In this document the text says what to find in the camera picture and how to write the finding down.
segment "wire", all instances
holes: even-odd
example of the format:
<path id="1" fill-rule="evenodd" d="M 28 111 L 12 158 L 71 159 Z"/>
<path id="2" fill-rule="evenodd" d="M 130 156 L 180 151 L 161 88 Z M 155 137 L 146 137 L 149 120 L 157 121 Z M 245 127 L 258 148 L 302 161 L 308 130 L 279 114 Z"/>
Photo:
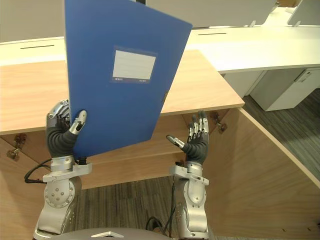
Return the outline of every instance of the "wire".
<path id="1" fill-rule="evenodd" d="M 157 226 L 158 226 L 158 228 L 160 229 L 161 233 L 162 233 L 163 235 L 166 235 L 166 236 L 167 236 L 166 232 L 162 229 L 162 223 L 161 223 L 161 221 L 160 221 L 159 219 L 157 219 L 156 217 L 154 217 L 154 216 L 149 217 L 149 219 L 148 219 L 148 221 L 146 222 L 146 225 L 145 225 L 145 230 L 148 230 L 149 223 L 150 223 L 150 221 L 151 221 L 152 219 L 153 219 L 154 222 L 157 224 Z"/>
<path id="2" fill-rule="evenodd" d="M 169 226 L 169 222 L 170 222 L 170 220 L 173 218 L 175 211 L 176 211 L 176 207 L 174 207 L 174 209 L 173 209 L 173 211 L 172 211 L 172 214 L 170 214 L 170 216 L 169 216 L 169 218 L 168 218 L 168 221 L 167 221 L 166 224 L 165 224 L 165 227 L 164 227 L 164 229 L 163 229 L 164 232 L 167 231 L 167 228 L 168 228 L 168 226 Z"/>
<path id="3" fill-rule="evenodd" d="M 39 180 L 39 179 L 29 179 L 31 174 L 39 169 L 39 168 L 50 168 L 48 165 L 45 165 L 45 163 L 51 161 L 51 158 L 50 159 L 47 159 L 41 163 L 39 163 L 37 166 L 35 166 L 34 168 L 32 168 L 30 171 L 28 171 L 25 175 L 24 175 L 24 182 L 26 184 L 46 184 L 46 182 L 43 182 L 42 180 Z"/>
<path id="4" fill-rule="evenodd" d="M 164 229 L 162 229 L 162 224 L 161 222 L 154 216 L 151 216 L 146 225 L 145 225 L 145 230 L 148 230 L 148 226 L 149 226 L 149 223 L 152 219 L 155 220 L 155 223 L 158 225 L 158 227 L 160 228 L 160 231 L 163 235 L 165 236 L 168 236 L 166 234 L 166 231 L 168 229 L 168 233 L 169 233 L 169 237 L 171 238 L 172 237 L 172 221 L 173 221 L 173 218 L 174 218 L 174 213 L 176 211 L 176 206 L 175 206 L 175 176 L 173 176 L 173 182 L 172 182 L 172 189 L 171 189 L 171 208 L 170 208 L 170 215 L 169 215 L 169 218 L 165 224 L 165 227 Z"/>
<path id="5" fill-rule="evenodd" d="M 175 210 L 176 210 L 176 206 L 175 206 L 175 176 L 173 176 L 172 189 L 171 189 L 171 209 L 170 209 L 170 217 L 169 217 L 169 238 L 171 238 L 172 219 L 173 219 Z"/>

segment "wooden desk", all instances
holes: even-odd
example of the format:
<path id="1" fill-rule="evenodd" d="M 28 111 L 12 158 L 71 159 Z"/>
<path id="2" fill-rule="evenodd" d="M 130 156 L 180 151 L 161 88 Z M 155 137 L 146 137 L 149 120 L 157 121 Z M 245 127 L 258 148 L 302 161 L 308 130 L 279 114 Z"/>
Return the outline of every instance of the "wooden desk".
<path id="1" fill-rule="evenodd" d="M 6 65 L 0 71 L 0 206 L 1 214 L 10 216 L 1 218 L 0 235 L 1 239 L 22 239 L 31 236 L 43 206 L 43 188 L 29 184 L 22 189 L 23 176 L 50 157 L 45 116 L 58 100 L 67 97 L 66 69 L 63 61 L 50 61 Z M 317 239 L 320 182 L 238 108 L 243 104 L 198 51 L 186 51 L 152 138 L 88 158 L 93 172 L 82 177 L 83 188 L 167 176 L 169 167 L 183 160 L 184 154 L 165 136 L 184 139 L 190 113 L 204 109 L 210 116 L 218 111 L 228 128 L 220 133 L 209 119 L 212 132 L 203 166 L 210 180 L 206 213 L 213 232 L 218 236 Z M 27 132 L 27 140 L 15 162 L 6 157 L 6 151 L 12 149 L 15 133 L 21 132 Z M 34 204 L 21 207 L 28 201 Z"/>
<path id="2" fill-rule="evenodd" d="M 45 129 L 45 116 L 68 98 L 65 61 L 0 66 L 0 135 Z M 183 54 L 161 116 L 241 107 L 242 99 L 199 51 Z"/>

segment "blue folder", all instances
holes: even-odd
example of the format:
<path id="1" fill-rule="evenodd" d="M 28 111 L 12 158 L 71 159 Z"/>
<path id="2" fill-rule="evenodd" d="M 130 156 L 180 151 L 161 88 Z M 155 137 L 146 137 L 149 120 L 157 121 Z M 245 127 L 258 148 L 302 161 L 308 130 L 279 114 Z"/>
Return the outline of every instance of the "blue folder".
<path id="1" fill-rule="evenodd" d="M 74 155 L 149 140 L 192 25 L 130 0 L 65 0 L 64 12 L 71 120 L 87 111 Z"/>

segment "robotic arm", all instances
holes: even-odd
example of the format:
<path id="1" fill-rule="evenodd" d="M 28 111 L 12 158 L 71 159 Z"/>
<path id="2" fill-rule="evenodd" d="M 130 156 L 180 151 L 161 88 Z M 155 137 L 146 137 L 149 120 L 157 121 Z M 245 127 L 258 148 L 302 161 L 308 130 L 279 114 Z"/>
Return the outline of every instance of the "robotic arm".
<path id="1" fill-rule="evenodd" d="M 174 166 L 170 173 L 177 183 L 176 222 L 179 239 L 209 239 L 205 212 L 206 190 L 209 180 L 202 177 L 202 165 L 208 154 L 209 125 L 204 111 L 195 115 L 189 124 L 187 143 L 174 136 L 167 139 L 186 153 L 185 166 Z"/>
<path id="2" fill-rule="evenodd" d="M 43 176 L 44 207 L 40 213 L 33 238 L 44 240 L 69 232 L 75 216 L 77 196 L 82 184 L 79 176 L 92 171 L 91 163 L 75 165 L 73 147 L 86 123 L 87 112 L 80 111 L 70 123 L 69 103 L 62 100 L 46 116 L 46 142 L 52 156 L 51 172 Z"/>
<path id="3" fill-rule="evenodd" d="M 43 176 L 46 183 L 44 207 L 33 232 L 35 240 L 48 238 L 94 239 L 96 237 L 119 237 L 125 239 L 171 239 L 166 236 L 141 229 L 95 228 L 71 231 L 75 217 L 77 196 L 82 184 L 79 176 L 92 171 L 91 163 L 79 160 L 75 165 L 73 147 L 78 134 L 83 129 L 87 112 L 82 110 L 70 126 L 69 103 L 62 100 L 46 116 L 46 142 L 52 156 L 51 172 Z M 175 213 L 179 239 L 209 239 L 207 216 L 205 213 L 206 191 L 209 181 L 202 177 L 202 165 L 207 157 L 209 125 L 204 111 L 199 113 L 199 121 L 194 115 L 189 124 L 186 143 L 174 136 L 167 139 L 186 153 L 185 166 L 174 166 L 170 173 L 177 183 L 175 188 Z"/>

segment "white label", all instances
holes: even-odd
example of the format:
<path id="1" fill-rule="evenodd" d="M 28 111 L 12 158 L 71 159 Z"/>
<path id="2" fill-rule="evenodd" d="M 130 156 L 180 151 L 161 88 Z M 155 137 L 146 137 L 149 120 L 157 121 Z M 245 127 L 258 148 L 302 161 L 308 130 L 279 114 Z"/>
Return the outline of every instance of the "white label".
<path id="1" fill-rule="evenodd" d="M 112 78 L 114 80 L 150 80 L 155 56 L 115 50 Z"/>

